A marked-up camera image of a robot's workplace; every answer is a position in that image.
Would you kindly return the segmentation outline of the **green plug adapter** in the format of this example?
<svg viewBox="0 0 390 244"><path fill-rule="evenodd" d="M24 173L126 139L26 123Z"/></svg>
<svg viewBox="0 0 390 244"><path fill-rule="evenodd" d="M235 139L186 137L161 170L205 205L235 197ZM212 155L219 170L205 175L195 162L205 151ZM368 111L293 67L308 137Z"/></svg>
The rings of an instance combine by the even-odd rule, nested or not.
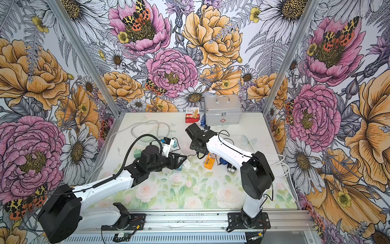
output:
<svg viewBox="0 0 390 244"><path fill-rule="evenodd" d="M141 153L142 153L142 151L140 149L135 150L134 151L134 158L135 159L140 158L141 157Z"/></svg>

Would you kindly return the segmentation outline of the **white power strip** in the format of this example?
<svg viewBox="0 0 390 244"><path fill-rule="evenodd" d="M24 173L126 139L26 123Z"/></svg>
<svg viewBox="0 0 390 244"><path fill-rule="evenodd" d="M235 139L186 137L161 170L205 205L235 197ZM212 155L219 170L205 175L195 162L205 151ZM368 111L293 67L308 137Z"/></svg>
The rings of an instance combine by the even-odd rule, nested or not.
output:
<svg viewBox="0 0 390 244"><path fill-rule="evenodd" d="M176 141L171 138L164 137L161 140L162 143L162 165L163 168L168 168L170 170L179 169L185 161L188 159L188 156L177 153L174 151L174 143Z"/></svg>

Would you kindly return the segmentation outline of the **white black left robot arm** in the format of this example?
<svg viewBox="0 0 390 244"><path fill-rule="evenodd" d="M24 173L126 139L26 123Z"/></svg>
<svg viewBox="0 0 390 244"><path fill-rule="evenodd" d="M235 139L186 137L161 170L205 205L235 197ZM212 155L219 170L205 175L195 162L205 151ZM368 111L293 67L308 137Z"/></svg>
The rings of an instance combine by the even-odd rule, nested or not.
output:
<svg viewBox="0 0 390 244"><path fill-rule="evenodd" d="M128 150L120 170L110 177L78 187L67 184L58 187L38 214L38 221L48 241L51 244L60 243L77 229L92 228L94 225L118 230L131 227L131 215L121 203L114 203L113 208L102 213L84 211L114 193L141 184L152 172L160 172L164 168L178 169L187 160L187 156L171 152L171 139L164 138L163 142L157 143L146 146L140 157L130 165L126 164L130 155Z"/></svg>

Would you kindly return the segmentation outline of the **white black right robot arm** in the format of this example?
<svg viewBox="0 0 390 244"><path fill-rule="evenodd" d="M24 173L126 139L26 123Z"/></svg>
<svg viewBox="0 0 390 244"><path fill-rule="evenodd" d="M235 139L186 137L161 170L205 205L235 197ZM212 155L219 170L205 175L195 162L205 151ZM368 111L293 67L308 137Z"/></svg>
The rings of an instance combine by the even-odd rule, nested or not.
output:
<svg viewBox="0 0 390 244"><path fill-rule="evenodd" d="M204 155L215 154L239 170L242 188L247 194L241 209L242 219L246 225L253 224L262 212L266 191L275 180L265 155L260 151L242 150L225 141L219 133L204 131L195 123L185 132L192 140L190 149Z"/></svg>

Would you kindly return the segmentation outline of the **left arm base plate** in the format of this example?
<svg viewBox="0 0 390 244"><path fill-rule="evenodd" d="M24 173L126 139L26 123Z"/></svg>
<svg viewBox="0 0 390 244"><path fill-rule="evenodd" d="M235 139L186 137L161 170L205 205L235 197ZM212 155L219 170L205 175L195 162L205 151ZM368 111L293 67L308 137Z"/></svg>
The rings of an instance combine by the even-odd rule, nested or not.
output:
<svg viewBox="0 0 390 244"><path fill-rule="evenodd" d="M143 230L146 214L130 213L122 214L118 220L111 225L103 225L103 231L134 231Z"/></svg>

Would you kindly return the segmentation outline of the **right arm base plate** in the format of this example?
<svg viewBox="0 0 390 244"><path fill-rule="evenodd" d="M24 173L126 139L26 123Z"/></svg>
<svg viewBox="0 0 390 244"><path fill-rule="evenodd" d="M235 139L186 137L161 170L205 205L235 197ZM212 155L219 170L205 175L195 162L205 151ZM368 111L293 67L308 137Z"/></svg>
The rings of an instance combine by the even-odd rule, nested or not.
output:
<svg viewBox="0 0 390 244"><path fill-rule="evenodd" d="M266 230L271 228L270 220L266 212L261 211L256 217L250 218L244 212L228 213L227 231L248 229Z"/></svg>

